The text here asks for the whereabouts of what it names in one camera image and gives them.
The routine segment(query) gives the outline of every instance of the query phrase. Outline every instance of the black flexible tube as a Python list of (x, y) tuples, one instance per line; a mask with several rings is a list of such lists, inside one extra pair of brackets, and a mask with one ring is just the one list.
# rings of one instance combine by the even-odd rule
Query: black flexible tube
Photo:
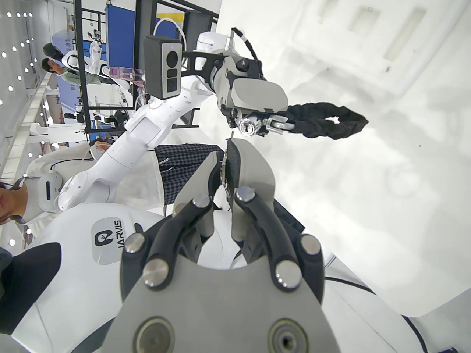
[[(245, 37), (244, 33), (236, 27), (232, 27), (231, 30), (234, 31), (234, 33), (244, 41), (246, 47), (250, 51), (250, 55), (252, 55), (252, 58), (254, 58), (255, 61), (259, 61), (257, 54), (255, 53), (254, 48), (252, 47), (252, 44), (250, 44), (247, 38), (245, 38), (244, 40), (244, 37)], [(260, 77), (263, 78), (261, 63), (259, 64), (259, 72), (260, 72)]]
[[(361, 284), (354, 283), (353, 281), (348, 281), (348, 280), (344, 280), (344, 279), (334, 278), (334, 277), (331, 277), (331, 276), (326, 276), (326, 277), (325, 277), (325, 280), (336, 281), (337, 283), (347, 284), (347, 285), (349, 285), (349, 286), (356, 287), (356, 288), (358, 288), (358, 289), (362, 289), (363, 291), (369, 292), (370, 294), (376, 295), (375, 292), (372, 291), (372, 289), (368, 288), (367, 286), (363, 286), (363, 285), (361, 285)], [(424, 353), (429, 353), (429, 351), (427, 350), (427, 345), (425, 344), (425, 341), (424, 341), (424, 339), (422, 338), (422, 335), (420, 334), (419, 330), (417, 330), (417, 328), (415, 327), (415, 325), (412, 323), (412, 321), (410, 320), (410, 318), (409, 318), (409, 317), (406, 317), (405, 315), (402, 315), (402, 318), (404, 318), (404, 321), (407, 322), (407, 324), (409, 325), (409, 327), (412, 329), (412, 331), (414, 332), (415, 336), (416, 336), (417, 339), (419, 340), (419, 343), (420, 343), (420, 345), (422, 346), (422, 351), (423, 351)]]

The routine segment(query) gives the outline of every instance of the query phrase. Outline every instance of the plaid fabric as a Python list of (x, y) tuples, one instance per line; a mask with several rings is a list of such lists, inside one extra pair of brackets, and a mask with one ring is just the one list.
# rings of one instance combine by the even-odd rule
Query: plaid fabric
[(217, 151), (217, 159), (222, 162), (224, 151), (218, 146), (181, 144), (155, 148), (162, 175), (166, 205), (175, 201), (183, 186), (213, 151)]

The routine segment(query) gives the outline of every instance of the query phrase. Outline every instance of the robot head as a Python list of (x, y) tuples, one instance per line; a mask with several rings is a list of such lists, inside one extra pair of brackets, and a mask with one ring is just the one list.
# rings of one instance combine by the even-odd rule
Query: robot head
[(54, 46), (52, 43), (48, 43), (44, 47), (42, 47), (42, 52), (44, 52), (47, 57), (55, 59), (59, 62), (61, 62), (62, 58), (64, 57), (64, 54), (61, 52), (61, 50)]

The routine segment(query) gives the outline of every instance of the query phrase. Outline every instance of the sign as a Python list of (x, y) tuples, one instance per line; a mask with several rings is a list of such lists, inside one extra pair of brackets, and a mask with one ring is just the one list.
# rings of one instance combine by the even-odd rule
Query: sign
[(91, 228), (93, 259), (101, 265), (116, 263), (126, 240), (124, 223), (118, 217), (107, 217), (95, 222)]

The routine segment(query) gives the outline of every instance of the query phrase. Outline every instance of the hair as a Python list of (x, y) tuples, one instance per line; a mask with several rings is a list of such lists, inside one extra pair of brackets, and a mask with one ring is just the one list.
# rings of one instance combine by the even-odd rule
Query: hair
[(54, 70), (52, 70), (51, 66), (49, 66), (49, 61), (51, 59), (49, 58), (44, 58), (42, 61), (41, 61), (41, 67), (44, 71), (47, 71), (47, 72), (54, 72)]

